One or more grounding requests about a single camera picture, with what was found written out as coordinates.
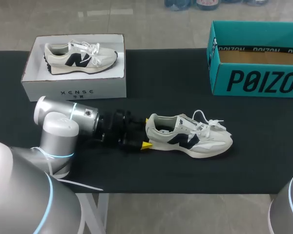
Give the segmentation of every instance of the table leg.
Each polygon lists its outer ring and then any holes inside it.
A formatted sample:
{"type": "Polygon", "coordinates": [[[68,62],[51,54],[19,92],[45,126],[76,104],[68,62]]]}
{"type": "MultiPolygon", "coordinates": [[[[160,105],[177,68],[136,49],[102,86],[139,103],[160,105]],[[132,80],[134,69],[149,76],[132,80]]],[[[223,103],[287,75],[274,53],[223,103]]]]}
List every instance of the table leg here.
{"type": "Polygon", "coordinates": [[[98,207],[93,199],[92,194],[76,194],[81,205],[83,206],[85,222],[91,234],[106,234],[106,217],[108,208],[109,194],[102,194],[98,207]]]}
{"type": "Polygon", "coordinates": [[[107,221],[108,200],[109,194],[99,194],[98,210],[105,230],[107,221]]]}

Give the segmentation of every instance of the shoe tongue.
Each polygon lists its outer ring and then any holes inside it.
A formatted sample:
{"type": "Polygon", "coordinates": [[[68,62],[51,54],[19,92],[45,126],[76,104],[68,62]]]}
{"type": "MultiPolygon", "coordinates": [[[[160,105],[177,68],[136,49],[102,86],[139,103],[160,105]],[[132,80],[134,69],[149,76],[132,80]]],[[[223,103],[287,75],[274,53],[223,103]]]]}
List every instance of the shoe tongue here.
{"type": "Polygon", "coordinates": [[[194,122],[192,122],[182,116],[177,116],[175,128],[178,128],[179,125],[183,125],[187,128],[190,128],[191,130],[196,130],[196,128],[197,128],[196,123],[194,123],[194,122]]]}
{"type": "Polygon", "coordinates": [[[71,40],[68,43],[68,50],[71,50],[72,48],[80,48],[82,50],[87,50],[87,46],[82,45],[80,42],[76,41],[76,40],[71,40]]]}

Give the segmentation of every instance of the teal shoe box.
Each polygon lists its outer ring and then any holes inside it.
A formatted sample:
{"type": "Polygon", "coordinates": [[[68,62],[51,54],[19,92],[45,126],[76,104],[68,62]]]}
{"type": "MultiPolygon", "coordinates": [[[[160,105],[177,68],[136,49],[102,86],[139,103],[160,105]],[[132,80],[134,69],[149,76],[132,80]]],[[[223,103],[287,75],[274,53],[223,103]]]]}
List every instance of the teal shoe box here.
{"type": "Polygon", "coordinates": [[[293,98],[293,22],[214,21],[207,58],[214,95],[293,98]]]}

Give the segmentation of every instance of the white shoe box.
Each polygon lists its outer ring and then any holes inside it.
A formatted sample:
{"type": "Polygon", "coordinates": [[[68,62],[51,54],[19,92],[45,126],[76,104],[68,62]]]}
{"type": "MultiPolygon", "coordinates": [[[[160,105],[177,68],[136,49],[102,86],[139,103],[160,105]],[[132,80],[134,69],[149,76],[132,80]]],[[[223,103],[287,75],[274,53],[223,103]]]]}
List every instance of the white shoe box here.
{"type": "Polygon", "coordinates": [[[126,97],[125,41],[122,34],[85,34],[37,37],[29,54],[21,83],[30,101],[38,101],[41,96],[56,100],[78,100],[96,98],[126,97]],[[72,39],[100,47],[114,49],[118,53],[112,68],[87,74],[74,72],[65,75],[52,75],[45,62],[44,45],[66,44],[72,39]]]}

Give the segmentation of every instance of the blue bottle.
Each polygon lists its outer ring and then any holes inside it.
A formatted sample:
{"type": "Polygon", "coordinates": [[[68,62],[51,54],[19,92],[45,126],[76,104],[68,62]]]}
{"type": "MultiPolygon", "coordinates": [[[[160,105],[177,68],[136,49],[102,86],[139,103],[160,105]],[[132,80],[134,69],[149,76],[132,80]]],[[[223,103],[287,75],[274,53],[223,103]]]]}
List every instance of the blue bottle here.
{"type": "Polygon", "coordinates": [[[222,0],[221,2],[223,2],[223,3],[237,3],[237,2],[242,2],[242,0],[222,0]]]}
{"type": "Polygon", "coordinates": [[[196,5],[203,11],[212,11],[217,9],[221,0],[194,0],[196,5]]]}
{"type": "Polygon", "coordinates": [[[191,6],[191,0],[165,0],[164,4],[171,11],[182,11],[191,6]]]}
{"type": "Polygon", "coordinates": [[[268,0],[244,0],[244,2],[251,6],[262,6],[265,5],[268,0]]]}

